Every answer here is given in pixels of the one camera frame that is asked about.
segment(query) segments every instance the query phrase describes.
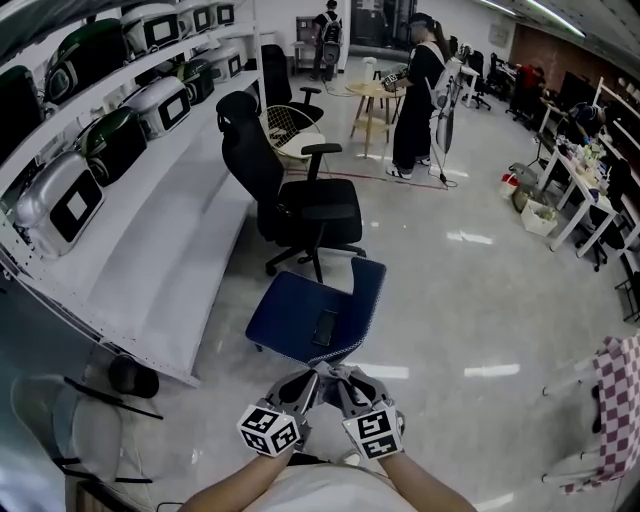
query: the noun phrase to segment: black office chair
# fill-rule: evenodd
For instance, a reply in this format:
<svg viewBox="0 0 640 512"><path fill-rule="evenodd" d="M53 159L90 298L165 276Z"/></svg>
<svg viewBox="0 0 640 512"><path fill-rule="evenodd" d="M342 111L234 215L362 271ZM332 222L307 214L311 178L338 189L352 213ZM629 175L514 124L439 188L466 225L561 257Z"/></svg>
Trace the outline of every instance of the black office chair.
<svg viewBox="0 0 640 512"><path fill-rule="evenodd" d="M611 201L611 206L615 211L620 212L622 210L622 195L626 190L629 189L629 186L632 184L632 180L631 169L629 168L628 162L625 160L617 160L616 163L614 163L613 168L611 169L609 189L607 190L607 197ZM598 229L600 224L602 224L606 220L608 215L599 208L592 206L589 209L589 217L595 229ZM590 231L581 224L578 224L578 228L586 236L586 238L576 243L576 248L579 249L587 243L587 240L591 238L591 236L595 232L595 229L593 231ZM615 220L614 222L609 224L607 229L604 230L604 233L602 234L600 239L596 241L595 244L593 244L592 249L596 259L596 263L593 269L596 272L600 271L600 256L602 256L602 265L607 264L607 253L602 247L604 244L607 244L609 247L616 251L624 248L624 239L622 238L622 234L620 233L620 227L616 225Z"/></svg>
<svg viewBox="0 0 640 512"><path fill-rule="evenodd" d="M487 76L487 92L493 94L501 101L507 99L507 76L504 72L498 71L498 65L504 64L504 61L495 53L491 54L491 67Z"/></svg>
<svg viewBox="0 0 640 512"><path fill-rule="evenodd" d="M484 55L482 55L482 53L478 51L473 52L471 55L469 55L469 58L467 59L467 64L471 69L480 73L480 76L476 78L475 94L471 96L471 99L476 102L477 109L480 109L480 105L484 105L489 110L491 110L491 105L489 105L484 99L484 95L488 92L487 84L484 81ZM469 77L467 79L467 83L471 85L473 83L473 78ZM466 94L462 98L462 101L463 102L467 101L468 97L469 95Z"/></svg>
<svg viewBox="0 0 640 512"><path fill-rule="evenodd" d="M295 115L295 113L291 114L293 123L298 130L309 128L311 126L309 119L316 123L322 118L324 110L311 105L311 95L320 94L322 92L320 89L301 87L300 90L305 93L304 103L291 101L293 94L289 84L289 73L287 72L287 57L277 44L267 44L262 47L262 67L267 107L285 105L302 112L304 116ZM255 70L257 68L255 59L247 62L245 68L247 70Z"/></svg>
<svg viewBox="0 0 640 512"><path fill-rule="evenodd" d="M266 264L267 274L276 265L305 252L298 263L313 261L318 282L322 269L318 249L336 249L366 257L352 243L362 239L362 219L355 187L349 180L318 180L325 153L339 153L339 144L303 148L311 155L306 181L282 184L284 167L273 152L256 114L256 100L245 92L233 92L217 106L218 125L224 134L222 155L231 173L258 202L258 229L269 242L287 247Z"/></svg>

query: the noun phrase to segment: man with backpack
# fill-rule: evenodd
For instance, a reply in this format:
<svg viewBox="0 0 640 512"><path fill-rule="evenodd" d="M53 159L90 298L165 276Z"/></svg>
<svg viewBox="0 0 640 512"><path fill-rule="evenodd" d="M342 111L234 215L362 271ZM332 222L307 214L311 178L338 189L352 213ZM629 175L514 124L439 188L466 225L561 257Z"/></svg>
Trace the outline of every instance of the man with backpack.
<svg viewBox="0 0 640 512"><path fill-rule="evenodd" d="M313 60L313 72L311 80L318 80L320 67L325 61L324 79L330 82L333 79L335 66L340 58L340 46L342 44L342 19L336 14L338 2L329 0L327 12L318 15L313 24L316 28L316 56Z"/></svg>

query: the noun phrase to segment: wooden round table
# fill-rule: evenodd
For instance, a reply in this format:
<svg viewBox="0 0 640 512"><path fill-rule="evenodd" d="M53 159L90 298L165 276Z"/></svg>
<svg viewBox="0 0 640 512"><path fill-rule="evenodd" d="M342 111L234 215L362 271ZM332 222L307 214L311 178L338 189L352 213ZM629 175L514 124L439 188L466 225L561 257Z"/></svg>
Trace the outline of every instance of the wooden round table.
<svg viewBox="0 0 640 512"><path fill-rule="evenodd" d="M389 143L389 134L391 131L389 100L396 99L399 101L400 98L402 98L406 94L406 89L398 89L396 92L387 92L385 91L384 87L382 87L382 84L380 82L372 82L368 84L362 82L354 82L347 85L347 90L357 94L358 96L362 96L362 99L360 100L360 106L358 107L358 113L356 114L356 118L353 122L353 128L351 129L351 137L353 137L356 128L366 131L367 138L364 143L364 157L367 158L367 156L369 155L369 142L371 141L371 132L373 130L379 133L387 132L387 143ZM385 102L386 121L383 121L381 119L374 120L373 118L373 103L376 99L380 99L381 101ZM362 109L366 100L369 100L367 117L365 119L360 119L360 114L362 114Z"/></svg>

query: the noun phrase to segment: blue chair seat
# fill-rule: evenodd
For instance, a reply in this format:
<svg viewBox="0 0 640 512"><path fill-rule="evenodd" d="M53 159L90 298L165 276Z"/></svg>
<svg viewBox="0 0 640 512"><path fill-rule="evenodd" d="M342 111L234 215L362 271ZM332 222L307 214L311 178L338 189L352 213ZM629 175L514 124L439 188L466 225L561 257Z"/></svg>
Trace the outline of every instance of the blue chair seat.
<svg viewBox="0 0 640 512"><path fill-rule="evenodd" d="M386 268L353 258L354 293L349 294L290 272L280 273L249 322L247 338L301 363L343 359L364 340ZM329 346L312 342L323 311L337 314Z"/></svg>

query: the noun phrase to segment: rice cooker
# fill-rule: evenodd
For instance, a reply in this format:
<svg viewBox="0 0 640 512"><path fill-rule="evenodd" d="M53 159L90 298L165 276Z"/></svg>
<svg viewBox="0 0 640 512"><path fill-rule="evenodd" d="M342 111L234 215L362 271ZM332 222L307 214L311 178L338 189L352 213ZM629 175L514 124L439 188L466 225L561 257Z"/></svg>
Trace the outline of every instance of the rice cooker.
<svg viewBox="0 0 640 512"><path fill-rule="evenodd" d="M80 27L55 51L45 76L45 101L61 104L120 69L129 50L122 24L108 18Z"/></svg>
<svg viewBox="0 0 640 512"><path fill-rule="evenodd" d="M75 151L56 157L36 176L16 205L16 224L25 228L46 258L68 253L102 203L104 194L87 161Z"/></svg>
<svg viewBox="0 0 640 512"><path fill-rule="evenodd" d="M175 43L187 34L186 27L178 23L176 8L169 4L141 5L128 11L120 22L136 55Z"/></svg>
<svg viewBox="0 0 640 512"><path fill-rule="evenodd" d="M149 140L169 133L191 111L189 93L175 76L162 78L136 91L124 105L138 113Z"/></svg>
<svg viewBox="0 0 640 512"><path fill-rule="evenodd" d="M183 0L176 6L178 19L187 35L199 34L213 28L216 18L206 0Z"/></svg>
<svg viewBox="0 0 640 512"><path fill-rule="evenodd" d="M171 74L187 88L189 102L197 105L206 100L214 91L213 64L206 59L194 57L171 70Z"/></svg>
<svg viewBox="0 0 640 512"><path fill-rule="evenodd" d="M215 83L227 82L242 71L240 46L238 43L225 41L220 48L207 50L198 54L197 57L206 59L213 64Z"/></svg>
<svg viewBox="0 0 640 512"><path fill-rule="evenodd" d="M96 119L78 136L76 148L87 159L98 185L117 181L147 149L147 139L131 107Z"/></svg>
<svg viewBox="0 0 640 512"><path fill-rule="evenodd" d="M14 66L0 75L0 98L4 118L10 122L0 137L0 164L44 121L33 75L24 66Z"/></svg>
<svg viewBox="0 0 640 512"><path fill-rule="evenodd" d="M209 5L211 6L216 26L232 25L235 22L233 4L213 0L209 2Z"/></svg>

